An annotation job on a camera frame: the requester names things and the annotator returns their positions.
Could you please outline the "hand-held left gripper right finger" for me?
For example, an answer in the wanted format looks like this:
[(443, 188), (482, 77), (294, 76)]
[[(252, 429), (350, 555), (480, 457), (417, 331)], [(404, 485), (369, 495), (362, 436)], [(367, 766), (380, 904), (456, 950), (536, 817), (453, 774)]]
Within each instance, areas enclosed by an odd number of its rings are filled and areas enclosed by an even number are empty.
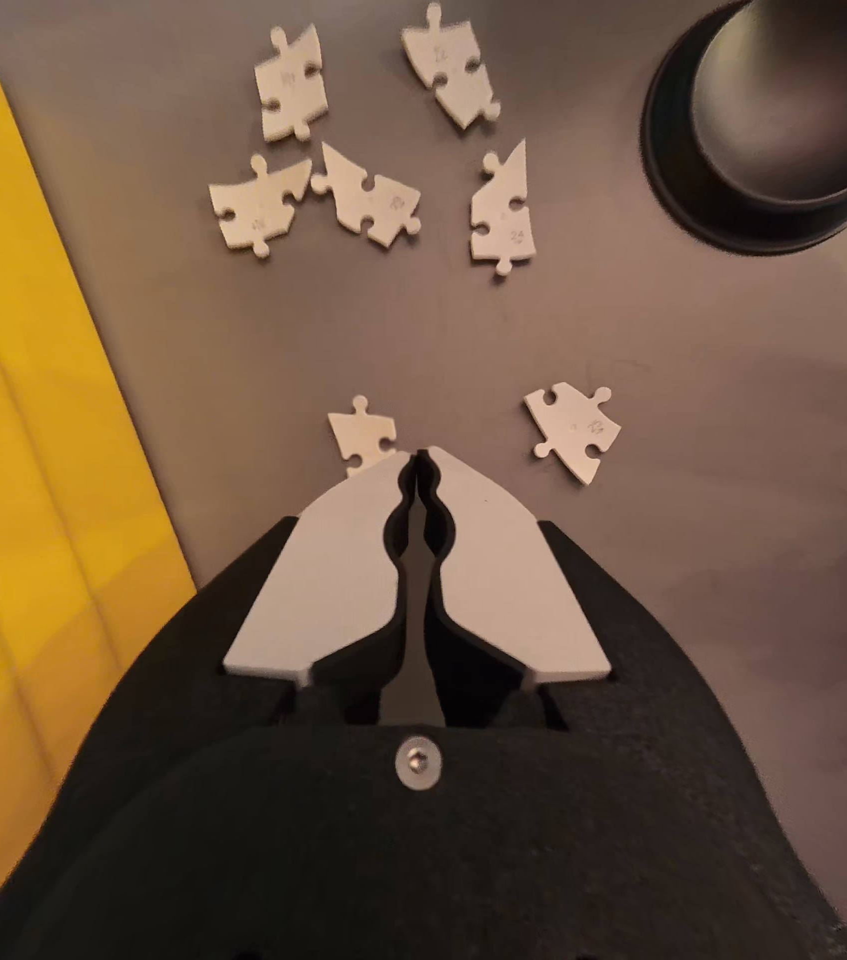
[(605, 679), (611, 665), (536, 516), (441, 447), (420, 450), (438, 622), (524, 684)]

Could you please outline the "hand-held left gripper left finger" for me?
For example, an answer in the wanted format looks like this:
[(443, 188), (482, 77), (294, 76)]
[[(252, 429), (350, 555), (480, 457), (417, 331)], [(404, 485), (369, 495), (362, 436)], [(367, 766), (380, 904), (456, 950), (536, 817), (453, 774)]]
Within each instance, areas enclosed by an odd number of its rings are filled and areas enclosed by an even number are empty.
[(396, 675), (414, 459), (395, 452), (299, 514), (226, 652), (228, 674), (294, 684), (385, 684)]

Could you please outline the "scattered loose puzzle pieces group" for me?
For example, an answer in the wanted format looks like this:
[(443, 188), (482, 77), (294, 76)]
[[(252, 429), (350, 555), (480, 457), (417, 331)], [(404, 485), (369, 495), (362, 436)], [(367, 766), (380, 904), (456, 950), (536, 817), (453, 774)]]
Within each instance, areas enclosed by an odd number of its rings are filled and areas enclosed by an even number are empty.
[[(275, 142), (292, 136), (307, 142), (311, 122), (330, 108), (318, 32), (309, 25), (289, 40), (282, 27), (273, 27), (270, 40), (273, 54), (253, 69), (263, 138)], [(441, 3), (431, 2), (425, 25), (404, 28), (400, 42), (417, 78), (434, 90), (460, 130), (479, 119), (494, 122), (500, 117), (502, 105), (494, 95), (471, 22), (445, 24)], [(208, 186), (226, 246), (268, 258), (270, 240), (286, 235), (295, 216), (295, 207), (286, 198), (301, 202), (308, 191), (331, 194), (338, 224), (356, 235), (369, 224), (367, 238), (384, 249), (402, 234), (414, 237), (420, 232), (422, 223), (416, 216), (420, 191), (379, 174), (366, 188), (368, 172), (328, 142), (321, 143), (321, 158), (323, 170), (318, 172), (312, 171), (310, 159), (272, 170), (265, 156), (255, 153), (249, 162), (253, 178)], [(504, 280), (516, 263), (536, 254), (526, 205), (526, 140), (503, 160), (496, 152), (487, 152), (481, 168), (485, 181), (469, 204), (469, 254), (473, 261), (492, 261), (495, 276)], [(545, 459), (555, 454), (580, 484), (590, 485), (600, 466), (599, 455), (608, 452), (621, 433), (621, 426), (601, 408), (611, 396), (606, 387), (588, 395), (565, 382), (527, 394), (523, 403), (543, 436), (534, 455)]]

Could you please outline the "black round ball stand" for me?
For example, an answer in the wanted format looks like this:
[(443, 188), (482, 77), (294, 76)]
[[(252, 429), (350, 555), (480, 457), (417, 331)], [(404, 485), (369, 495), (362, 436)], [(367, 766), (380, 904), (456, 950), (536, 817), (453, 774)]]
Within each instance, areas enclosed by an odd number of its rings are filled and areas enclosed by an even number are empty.
[(640, 123), (660, 205), (709, 246), (795, 254), (847, 228), (847, 1), (733, 2), (657, 66)]

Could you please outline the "yellow storage bin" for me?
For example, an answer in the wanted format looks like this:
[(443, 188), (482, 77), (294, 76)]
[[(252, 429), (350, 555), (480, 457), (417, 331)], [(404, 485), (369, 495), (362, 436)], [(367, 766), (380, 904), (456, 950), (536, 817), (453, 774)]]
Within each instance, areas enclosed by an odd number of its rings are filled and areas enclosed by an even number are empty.
[(0, 886), (187, 562), (0, 82)]

